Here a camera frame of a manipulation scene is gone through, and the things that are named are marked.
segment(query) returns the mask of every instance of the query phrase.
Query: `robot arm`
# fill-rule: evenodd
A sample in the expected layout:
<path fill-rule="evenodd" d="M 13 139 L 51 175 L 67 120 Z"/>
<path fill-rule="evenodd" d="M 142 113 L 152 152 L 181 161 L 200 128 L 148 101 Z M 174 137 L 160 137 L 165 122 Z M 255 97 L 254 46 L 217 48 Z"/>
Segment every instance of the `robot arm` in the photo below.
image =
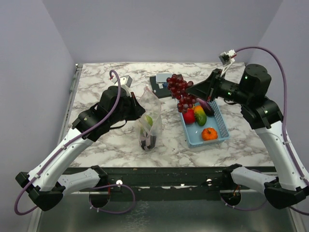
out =
<path fill-rule="evenodd" d="M 205 81 L 191 86 L 186 92 L 206 101 L 221 97 L 241 105 L 243 117 L 263 141 L 278 177 L 250 171 L 236 164 L 226 169 L 225 182 L 247 186 L 264 194 L 275 208 L 286 208 L 304 200 L 309 195 L 309 187 L 297 171 L 283 139 L 282 113 L 278 105 L 265 96 L 271 81 L 266 68 L 250 64 L 246 66 L 239 84 L 225 80 L 225 67 L 235 61 L 234 53 L 222 53 L 220 59 L 224 61 L 224 70 L 215 69 Z M 288 143 L 303 174 L 309 176 L 292 143 Z"/>
<path fill-rule="evenodd" d="M 66 194 L 97 185 L 107 185 L 107 174 L 98 166 L 93 166 L 77 174 L 62 174 L 76 157 L 91 146 L 100 136 L 112 129 L 122 127 L 113 128 L 112 125 L 120 121 L 137 120 L 145 113 L 145 109 L 139 105 L 134 93 L 129 92 L 128 85 L 131 82 L 128 81 L 128 78 L 130 77 L 121 78 L 121 84 L 124 85 L 121 85 L 118 105 L 104 123 L 65 147 L 68 141 L 97 125 L 107 115 L 116 101 L 117 85 L 109 87 L 103 92 L 98 103 L 79 114 L 67 135 L 42 163 L 29 173 L 20 172 L 16 176 L 17 182 L 23 188 L 34 179 L 26 191 L 32 201 L 43 211 L 56 206 Z M 54 159 L 51 159 L 60 148 L 62 148 L 62 151 Z M 38 175 L 43 166 L 46 166 L 45 169 Z"/>

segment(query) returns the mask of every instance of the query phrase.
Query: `blue plastic basket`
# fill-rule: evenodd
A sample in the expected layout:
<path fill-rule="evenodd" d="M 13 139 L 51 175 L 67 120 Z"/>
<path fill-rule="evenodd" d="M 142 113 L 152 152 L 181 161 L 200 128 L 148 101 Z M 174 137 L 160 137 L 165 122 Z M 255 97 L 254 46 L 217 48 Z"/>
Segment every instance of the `blue plastic basket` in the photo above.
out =
<path fill-rule="evenodd" d="M 186 137 L 188 147 L 197 147 L 197 146 L 204 146 L 204 145 L 209 145 L 209 144 L 217 144 L 221 143 L 224 140 L 229 139 L 230 133 L 228 132 L 226 123 L 223 119 L 223 116 L 220 112 L 219 106 L 216 103 L 216 101 L 209 102 L 211 105 L 213 111 L 214 111 L 214 116 L 210 117 L 207 116 L 207 121 L 206 124 L 202 127 L 200 127 L 196 122 L 193 124 L 186 125 L 183 119 L 182 113 L 179 113 L 180 119 L 183 125 L 183 131 L 184 135 Z M 205 128 L 214 128 L 218 132 L 218 139 L 215 140 L 209 140 L 209 141 L 204 141 L 202 139 L 202 131 Z"/>

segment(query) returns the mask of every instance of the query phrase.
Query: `clear plastic bag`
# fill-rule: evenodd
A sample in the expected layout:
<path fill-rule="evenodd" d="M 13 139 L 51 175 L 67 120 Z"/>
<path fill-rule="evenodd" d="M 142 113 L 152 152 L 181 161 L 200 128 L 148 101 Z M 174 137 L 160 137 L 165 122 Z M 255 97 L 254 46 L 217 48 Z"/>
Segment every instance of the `clear plastic bag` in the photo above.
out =
<path fill-rule="evenodd" d="M 162 133 L 161 102 L 148 86 L 138 102 L 146 112 L 135 121 L 135 129 L 141 148 L 148 151 L 155 147 Z"/>

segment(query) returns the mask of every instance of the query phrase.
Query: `grape bunch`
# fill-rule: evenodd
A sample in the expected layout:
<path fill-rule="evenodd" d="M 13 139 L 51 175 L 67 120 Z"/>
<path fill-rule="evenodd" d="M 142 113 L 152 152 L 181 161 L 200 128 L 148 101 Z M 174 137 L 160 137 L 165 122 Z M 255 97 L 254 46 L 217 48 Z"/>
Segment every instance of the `grape bunch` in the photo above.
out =
<path fill-rule="evenodd" d="M 185 92 L 187 88 L 193 85 L 193 81 L 186 82 L 181 74 L 173 74 L 172 77 L 166 79 L 166 82 L 168 83 L 168 89 L 171 91 L 172 96 L 179 100 L 177 104 L 178 111 L 180 113 L 186 113 L 197 102 L 196 97 Z"/>

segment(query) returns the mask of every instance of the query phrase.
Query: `purple wall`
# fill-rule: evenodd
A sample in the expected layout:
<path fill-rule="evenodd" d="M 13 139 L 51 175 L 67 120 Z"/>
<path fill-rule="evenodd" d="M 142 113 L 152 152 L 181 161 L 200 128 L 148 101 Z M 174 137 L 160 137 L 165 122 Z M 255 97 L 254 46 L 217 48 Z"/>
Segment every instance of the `purple wall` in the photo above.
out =
<path fill-rule="evenodd" d="M 25 232 L 15 176 L 54 149 L 75 65 L 41 0 L 2 3 L 0 31 L 0 231 Z M 25 194 L 20 210 L 32 206 Z"/>
<path fill-rule="evenodd" d="M 287 130 L 305 167 L 309 169 L 309 1 L 284 0 L 259 45 L 271 49 L 280 59 L 288 83 Z M 283 85 L 274 60 L 264 52 L 255 51 L 250 63 L 265 65 L 272 75 L 268 96 L 283 110 Z M 309 199 L 300 204 L 309 212 Z M 303 217 L 309 230 L 309 218 Z"/>
<path fill-rule="evenodd" d="M 42 1 L 76 63 L 218 62 L 225 50 L 257 45 L 282 2 Z"/>

